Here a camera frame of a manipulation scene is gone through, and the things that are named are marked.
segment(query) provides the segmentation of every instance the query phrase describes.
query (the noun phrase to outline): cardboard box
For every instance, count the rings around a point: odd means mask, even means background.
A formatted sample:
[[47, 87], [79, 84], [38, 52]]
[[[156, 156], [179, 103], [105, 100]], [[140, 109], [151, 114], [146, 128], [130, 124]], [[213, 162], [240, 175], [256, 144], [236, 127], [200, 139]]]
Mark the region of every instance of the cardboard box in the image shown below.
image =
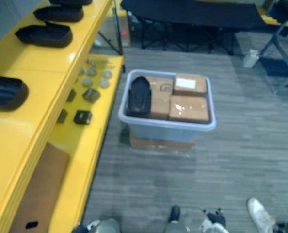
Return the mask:
[[146, 76], [152, 91], [173, 92], [173, 79]]
[[68, 161], [67, 153], [47, 143], [18, 208], [11, 233], [48, 232]]
[[150, 113], [147, 118], [167, 120], [170, 112], [170, 93], [152, 91]]
[[[125, 16], [118, 16], [118, 23], [120, 28], [121, 43], [123, 47], [131, 46], [130, 30], [127, 14]], [[101, 26], [100, 32], [118, 48], [116, 29], [114, 27], [113, 17], [105, 17]], [[95, 44], [100, 47], [109, 47], [109, 44], [99, 35], [96, 36]]]
[[137, 149], [157, 149], [157, 150], [179, 150], [187, 151], [194, 144], [195, 140], [187, 143], [147, 139], [147, 138], [137, 138], [132, 132], [130, 132], [130, 144], [133, 148]]
[[203, 96], [207, 92], [207, 80], [201, 75], [176, 74], [174, 95]]
[[169, 120], [208, 123], [208, 106], [204, 97], [171, 96]]

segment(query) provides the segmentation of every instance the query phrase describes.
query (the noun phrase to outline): white label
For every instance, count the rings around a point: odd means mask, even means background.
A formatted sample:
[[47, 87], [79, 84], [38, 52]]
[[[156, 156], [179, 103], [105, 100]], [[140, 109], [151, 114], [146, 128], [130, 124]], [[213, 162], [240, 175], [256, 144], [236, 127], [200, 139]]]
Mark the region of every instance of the white label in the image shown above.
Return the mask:
[[195, 89], [196, 88], [196, 80], [177, 78], [176, 79], [176, 86], [179, 86], [182, 88]]

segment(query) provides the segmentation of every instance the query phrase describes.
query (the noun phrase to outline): small black box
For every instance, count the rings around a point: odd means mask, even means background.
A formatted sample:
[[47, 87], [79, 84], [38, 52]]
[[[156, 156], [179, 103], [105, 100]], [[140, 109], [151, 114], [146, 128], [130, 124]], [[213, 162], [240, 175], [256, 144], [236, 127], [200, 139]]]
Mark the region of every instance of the small black box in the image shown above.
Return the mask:
[[81, 125], [89, 125], [92, 113], [85, 110], [77, 110], [74, 122]]

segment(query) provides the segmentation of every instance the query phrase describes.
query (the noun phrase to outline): brown cardboard box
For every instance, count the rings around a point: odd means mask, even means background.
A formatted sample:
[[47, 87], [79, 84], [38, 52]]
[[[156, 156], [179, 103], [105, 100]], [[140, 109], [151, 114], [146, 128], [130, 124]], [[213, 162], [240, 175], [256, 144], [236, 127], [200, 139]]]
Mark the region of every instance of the brown cardboard box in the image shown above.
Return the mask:
[[150, 113], [148, 118], [167, 120], [170, 112], [170, 93], [152, 91]]
[[207, 123], [207, 100], [204, 97], [171, 96], [169, 120]]
[[130, 132], [130, 144], [134, 148], [139, 149], [162, 149], [162, 150], [179, 150], [187, 151], [194, 144], [195, 140], [187, 143], [183, 142], [174, 142], [174, 141], [165, 141], [165, 140], [156, 140], [156, 139], [147, 139], [147, 138], [137, 138], [132, 132]]
[[10, 233], [48, 232], [68, 161], [67, 153], [47, 143], [18, 208]]
[[176, 74], [174, 95], [203, 96], [207, 92], [206, 78], [201, 75]]
[[173, 79], [146, 76], [152, 91], [173, 92]]

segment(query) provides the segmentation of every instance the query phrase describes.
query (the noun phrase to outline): black plastic tray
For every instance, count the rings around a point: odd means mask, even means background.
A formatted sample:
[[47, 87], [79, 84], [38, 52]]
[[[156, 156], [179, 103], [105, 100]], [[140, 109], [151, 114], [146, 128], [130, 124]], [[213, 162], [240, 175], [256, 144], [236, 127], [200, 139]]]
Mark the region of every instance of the black plastic tray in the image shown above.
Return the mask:
[[49, 0], [51, 4], [60, 5], [89, 5], [92, 0]]
[[28, 96], [28, 87], [20, 79], [0, 76], [0, 110], [18, 108]]
[[37, 9], [33, 13], [36, 18], [43, 21], [78, 22], [84, 17], [84, 12], [80, 5], [48, 6]]
[[48, 22], [46, 26], [31, 25], [20, 28], [15, 35], [23, 43], [59, 48], [67, 46], [73, 38], [70, 27]]

